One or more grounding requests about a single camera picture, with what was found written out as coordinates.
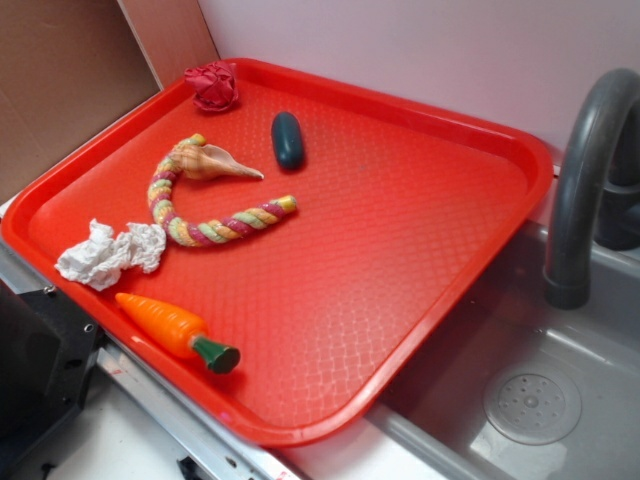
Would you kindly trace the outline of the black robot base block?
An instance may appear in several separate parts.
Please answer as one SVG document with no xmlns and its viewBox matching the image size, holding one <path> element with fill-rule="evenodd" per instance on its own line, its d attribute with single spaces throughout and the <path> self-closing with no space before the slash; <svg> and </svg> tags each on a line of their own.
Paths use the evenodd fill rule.
<svg viewBox="0 0 640 480">
<path fill-rule="evenodd" d="M 84 406 L 101 329 L 60 290 L 1 288 L 1 441 L 40 437 Z"/>
</svg>

